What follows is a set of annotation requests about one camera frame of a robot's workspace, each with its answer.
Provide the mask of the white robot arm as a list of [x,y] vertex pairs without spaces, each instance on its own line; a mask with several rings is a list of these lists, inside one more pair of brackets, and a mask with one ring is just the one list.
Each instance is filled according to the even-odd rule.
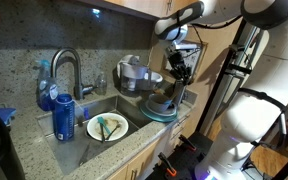
[[159,19],[154,32],[177,43],[188,24],[215,29],[243,18],[269,39],[256,64],[237,67],[248,78],[237,90],[221,130],[194,169],[196,180],[243,180],[242,167],[288,105],[288,0],[197,0]]

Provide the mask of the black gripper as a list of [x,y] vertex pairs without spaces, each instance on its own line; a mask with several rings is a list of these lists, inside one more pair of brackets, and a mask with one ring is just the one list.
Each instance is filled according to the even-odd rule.
[[181,52],[167,49],[166,54],[168,62],[171,65],[171,75],[177,80],[184,78],[184,85],[190,85],[192,83],[191,68],[185,65]]

